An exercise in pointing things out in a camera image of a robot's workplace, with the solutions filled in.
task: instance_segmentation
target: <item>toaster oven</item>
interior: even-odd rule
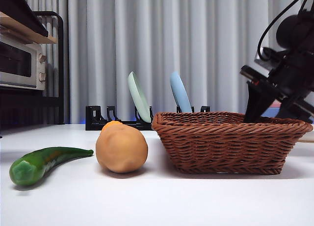
[[[45,61],[40,44],[0,32],[1,87],[45,90]]]

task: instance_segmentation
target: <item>oven knob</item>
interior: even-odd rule
[[[39,58],[39,62],[43,63],[47,60],[47,56],[46,55],[42,55],[41,53],[38,55]]]
[[[46,73],[39,73],[38,79],[40,82],[46,81]]]

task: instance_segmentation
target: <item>oven window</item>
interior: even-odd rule
[[[31,54],[0,42],[0,72],[31,76]]]

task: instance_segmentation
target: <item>wicker basket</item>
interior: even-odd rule
[[[279,174],[294,144],[313,129],[299,120],[243,119],[230,112],[162,112],[154,116],[152,128],[183,173],[262,175]]]

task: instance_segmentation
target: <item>white table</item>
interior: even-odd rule
[[[55,125],[8,131],[1,142],[1,226],[313,226],[314,144],[297,143],[280,175],[184,175],[154,131],[137,172],[103,171],[96,157],[58,166],[40,184],[15,186],[11,163],[33,150],[95,150],[99,131]]]

